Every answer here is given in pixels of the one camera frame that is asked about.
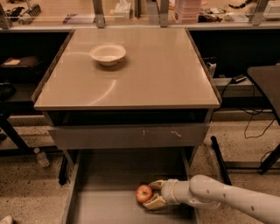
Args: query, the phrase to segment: bottle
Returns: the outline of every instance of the bottle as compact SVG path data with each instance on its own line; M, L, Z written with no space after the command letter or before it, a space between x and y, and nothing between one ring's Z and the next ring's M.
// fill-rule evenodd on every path
M50 161L48 160L44 151L41 151L40 148L35 148L34 152L36 154L36 159L40 165L42 165L43 167L47 167L50 165Z

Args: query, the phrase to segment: open drawer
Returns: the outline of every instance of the open drawer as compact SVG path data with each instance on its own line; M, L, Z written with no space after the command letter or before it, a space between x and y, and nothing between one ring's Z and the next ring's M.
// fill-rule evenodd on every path
M135 190L157 179L187 179L182 148L81 150L63 223L197 223L187 205L149 212Z

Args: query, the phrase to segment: white shoe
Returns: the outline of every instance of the white shoe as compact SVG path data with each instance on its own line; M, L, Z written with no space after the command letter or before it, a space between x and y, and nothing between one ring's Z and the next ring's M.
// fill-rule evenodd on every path
M0 221L0 224L12 224L12 223L13 223L13 219L10 215L6 216Z

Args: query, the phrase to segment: floor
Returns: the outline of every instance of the floor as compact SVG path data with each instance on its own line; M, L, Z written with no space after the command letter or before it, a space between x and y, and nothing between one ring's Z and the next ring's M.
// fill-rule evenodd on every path
M204 174L222 181L219 165L211 148L211 136L216 136L226 161L255 161L279 144L280 129L277 122L258 138L246 136L263 133L271 121L212 122L204 143L198 148L190 174ZM31 147L52 145L45 126L16 127L18 133ZM9 139L0 148L11 147ZM42 168L35 157L0 157L0 218L11 214L16 224L61 223L67 203L69 183L58 182L61 153L49 153L51 166ZM280 196L280 171L268 171L264 175L256 171L229 171L233 186ZM199 210L201 223L261 223L227 205L214 211Z

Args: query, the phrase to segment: stacked container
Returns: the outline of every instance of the stacked container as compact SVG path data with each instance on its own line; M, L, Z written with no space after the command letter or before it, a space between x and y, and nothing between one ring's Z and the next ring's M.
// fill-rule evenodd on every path
M202 0L175 0L174 17L177 23L198 22Z

